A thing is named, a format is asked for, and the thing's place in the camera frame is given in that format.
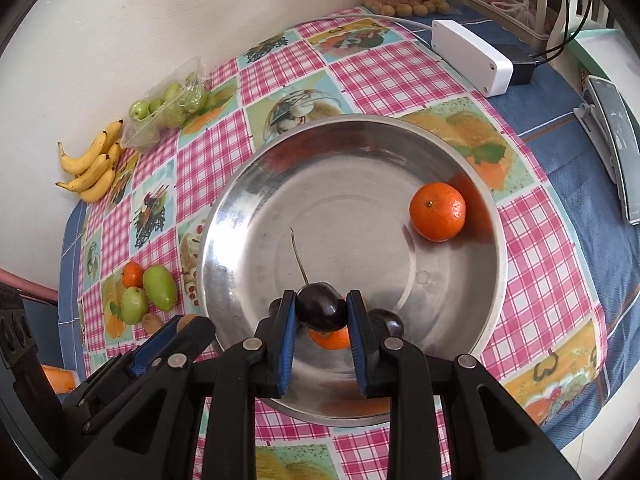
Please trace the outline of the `brown longan fruit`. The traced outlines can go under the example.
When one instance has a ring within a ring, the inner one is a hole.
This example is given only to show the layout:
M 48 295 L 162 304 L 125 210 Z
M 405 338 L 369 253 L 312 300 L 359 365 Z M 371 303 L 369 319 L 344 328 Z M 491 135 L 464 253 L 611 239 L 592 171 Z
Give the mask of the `brown longan fruit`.
M 152 336 L 163 327 L 163 320 L 155 312 L 148 312 L 142 316 L 141 325 L 145 333 Z
M 194 313 L 188 313 L 183 315 L 182 318 L 180 318 L 178 324 L 177 324 L 177 330 L 178 332 L 181 332 L 182 330 L 184 330 L 186 328 L 186 326 L 191 323 L 194 318 L 197 318 L 198 315 L 194 314 Z

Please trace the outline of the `green mango large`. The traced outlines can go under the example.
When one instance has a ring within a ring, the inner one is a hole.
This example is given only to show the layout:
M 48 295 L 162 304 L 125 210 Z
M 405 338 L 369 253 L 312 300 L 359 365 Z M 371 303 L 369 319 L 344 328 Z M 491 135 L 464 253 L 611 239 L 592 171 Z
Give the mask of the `green mango large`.
M 161 264 L 149 266 L 142 276 L 143 288 L 155 307 L 174 310 L 178 302 L 178 287 L 171 273 Z

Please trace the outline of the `small mandarin orange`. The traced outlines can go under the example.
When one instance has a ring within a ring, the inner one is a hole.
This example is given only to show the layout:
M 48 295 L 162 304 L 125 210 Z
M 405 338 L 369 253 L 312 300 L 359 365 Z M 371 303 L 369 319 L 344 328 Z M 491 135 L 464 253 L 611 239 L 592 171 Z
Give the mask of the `small mandarin orange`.
M 122 268 L 122 274 L 120 274 L 120 280 L 122 284 L 126 287 L 137 287 L 141 288 L 143 286 L 143 273 L 144 270 L 140 263 L 135 261 L 127 262 Z

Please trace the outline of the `dark cherry with stem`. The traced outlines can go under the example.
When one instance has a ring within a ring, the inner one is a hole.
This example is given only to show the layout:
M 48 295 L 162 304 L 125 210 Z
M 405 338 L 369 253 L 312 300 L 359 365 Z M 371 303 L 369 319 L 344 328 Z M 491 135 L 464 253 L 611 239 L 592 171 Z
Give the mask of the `dark cherry with stem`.
M 338 291 L 327 282 L 312 282 L 300 258 L 295 231 L 290 229 L 291 246 L 294 258 L 303 279 L 303 286 L 297 292 L 296 315 L 299 322 L 310 330 L 321 333 L 333 333 L 347 325 L 348 312 L 346 301 Z

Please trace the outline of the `dark cherry front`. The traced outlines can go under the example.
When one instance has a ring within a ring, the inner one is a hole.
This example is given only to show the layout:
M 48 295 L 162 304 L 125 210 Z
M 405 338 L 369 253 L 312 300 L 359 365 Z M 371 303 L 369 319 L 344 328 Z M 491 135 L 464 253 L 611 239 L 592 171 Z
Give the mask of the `dark cherry front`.
M 402 338 L 405 335 L 405 325 L 401 318 L 390 310 L 373 309 L 368 312 L 373 331 L 378 339 L 388 337 Z

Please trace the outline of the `mandarin orange near front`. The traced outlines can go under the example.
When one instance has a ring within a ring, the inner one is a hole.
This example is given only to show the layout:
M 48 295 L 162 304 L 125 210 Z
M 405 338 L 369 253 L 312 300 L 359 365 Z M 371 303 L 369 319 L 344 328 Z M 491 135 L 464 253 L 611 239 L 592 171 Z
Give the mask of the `mandarin orange near front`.
M 348 328 L 343 327 L 333 332 L 319 332 L 318 330 L 308 330 L 310 339 L 324 350 L 338 351 L 350 347 Z

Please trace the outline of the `pink checkered fruit tablecloth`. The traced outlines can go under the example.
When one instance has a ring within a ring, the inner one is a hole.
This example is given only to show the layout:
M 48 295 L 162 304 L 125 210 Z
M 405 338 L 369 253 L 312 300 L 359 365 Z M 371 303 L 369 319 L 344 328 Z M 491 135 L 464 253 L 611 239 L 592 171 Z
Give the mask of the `pink checkered fruit tablecloth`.
M 191 60 L 105 130 L 66 259 L 68 362 L 89 375 L 177 314 L 218 353 L 325 282 L 390 310 L 432 356 L 469 352 L 557 445 L 592 419 L 608 344 L 576 232 L 515 123 L 443 50 L 356 9 L 211 73 Z

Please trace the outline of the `mandarin orange right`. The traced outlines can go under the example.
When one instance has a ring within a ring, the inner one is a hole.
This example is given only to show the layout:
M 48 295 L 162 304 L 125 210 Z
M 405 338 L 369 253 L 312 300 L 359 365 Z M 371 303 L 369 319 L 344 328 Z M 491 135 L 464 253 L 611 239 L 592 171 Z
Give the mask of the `mandarin orange right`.
M 460 192 L 444 182 L 421 186 L 409 205 L 413 229 L 426 240 L 442 243 L 456 237 L 463 229 L 466 203 Z

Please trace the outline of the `large steel bowl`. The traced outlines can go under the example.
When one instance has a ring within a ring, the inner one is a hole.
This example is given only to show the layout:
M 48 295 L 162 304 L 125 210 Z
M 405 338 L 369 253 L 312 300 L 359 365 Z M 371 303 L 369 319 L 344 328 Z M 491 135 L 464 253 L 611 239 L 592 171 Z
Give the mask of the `large steel bowl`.
M 462 231 L 433 243 L 409 205 L 444 182 L 466 203 Z M 506 240 L 472 166 L 434 133 L 400 119 L 341 115 L 278 136 L 232 177 L 210 212 L 198 257 L 198 298 L 228 349 L 254 334 L 270 302 L 304 282 L 358 290 L 395 312 L 429 356 L 479 356 L 506 299 Z

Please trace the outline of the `bunch of yellow bananas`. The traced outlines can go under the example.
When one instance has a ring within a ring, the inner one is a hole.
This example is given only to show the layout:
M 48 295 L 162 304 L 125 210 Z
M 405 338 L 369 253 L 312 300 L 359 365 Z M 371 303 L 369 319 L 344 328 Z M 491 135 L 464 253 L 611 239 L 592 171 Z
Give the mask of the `bunch of yellow bananas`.
M 122 128 L 122 119 L 111 122 L 78 157 L 67 154 L 63 143 L 58 142 L 58 161 L 63 171 L 72 178 L 58 181 L 55 186 L 77 194 L 86 204 L 102 200 L 115 182 L 117 165 L 122 156 Z

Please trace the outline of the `clear tray green jujubes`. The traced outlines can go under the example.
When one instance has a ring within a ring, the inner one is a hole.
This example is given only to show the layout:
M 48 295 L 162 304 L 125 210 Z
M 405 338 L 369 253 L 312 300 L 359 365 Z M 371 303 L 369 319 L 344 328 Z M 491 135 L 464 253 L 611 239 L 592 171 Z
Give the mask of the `clear tray green jujubes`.
M 130 105 L 122 147 L 151 151 L 165 133 L 181 129 L 198 114 L 206 100 L 203 64 L 191 58 Z

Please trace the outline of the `blue under tablecloth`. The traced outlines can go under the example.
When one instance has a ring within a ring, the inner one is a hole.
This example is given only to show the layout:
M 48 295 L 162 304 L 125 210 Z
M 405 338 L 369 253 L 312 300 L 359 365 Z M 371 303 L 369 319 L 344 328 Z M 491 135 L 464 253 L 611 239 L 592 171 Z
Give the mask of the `blue under tablecloth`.
M 506 306 L 484 352 L 504 378 L 530 384 L 547 351 L 588 325 L 602 351 L 590 382 L 556 386 L 534 400 L 544 432 L 567 445 L 599 415 L 639 359 L 639 231 L 626 223 L 614 183 L 574 115 L 580 99 L 549 67 L 503 96 L 486 98 L 431 49 L 427 23 L 376 21 L 380 40 L 360 40 L 360 8 L 333 21 L 297 25 L 205 74 L 229 90 L 189 139 L 169 133 L 145 155 L 122 155 L 114 188 L 67 221 L 58 296 L 63 364 L 87 374 L 142 341 L 112 337 L 98 306 L 100 285 L 128 259 L 178 268 L 178 243 L 201 219 L 233 170 L 262 142 L 266 105 L 317 86 L 342 112 L 436 117 L 490 125 L 504 151 L 472 152 L 506 227 Z

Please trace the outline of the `white power adapter box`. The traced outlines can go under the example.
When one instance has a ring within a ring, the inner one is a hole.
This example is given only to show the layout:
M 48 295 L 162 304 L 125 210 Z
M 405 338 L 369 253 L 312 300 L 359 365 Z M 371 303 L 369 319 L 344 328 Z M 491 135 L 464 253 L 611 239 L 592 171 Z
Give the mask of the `white power adapter box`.
M 432 49 L 486 98 L 506 93 L 513 63 L 487 41 L 451 20 L 431 24 Z

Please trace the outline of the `grey plastic clip object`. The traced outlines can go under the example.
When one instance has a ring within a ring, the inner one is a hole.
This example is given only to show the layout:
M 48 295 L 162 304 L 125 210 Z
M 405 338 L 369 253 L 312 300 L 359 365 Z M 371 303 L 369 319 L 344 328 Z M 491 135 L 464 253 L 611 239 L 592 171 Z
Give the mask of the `grey plastic clip object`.
M 599 155 L 620 200 L 623 219 L 639 224 L 639 136 L 626 102 L 605 78 L 586 78 L 584 102 L 574 115 Z

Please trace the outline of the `plastic basket with bag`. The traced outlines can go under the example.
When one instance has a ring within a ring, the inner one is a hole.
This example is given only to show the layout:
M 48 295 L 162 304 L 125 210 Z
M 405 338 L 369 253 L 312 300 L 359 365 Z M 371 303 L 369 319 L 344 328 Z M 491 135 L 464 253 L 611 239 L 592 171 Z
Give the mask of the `plastic basket with bag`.
M 548 0 L 465 0 L 465 3 L 535 49 L 548 42 L 551 32 Z

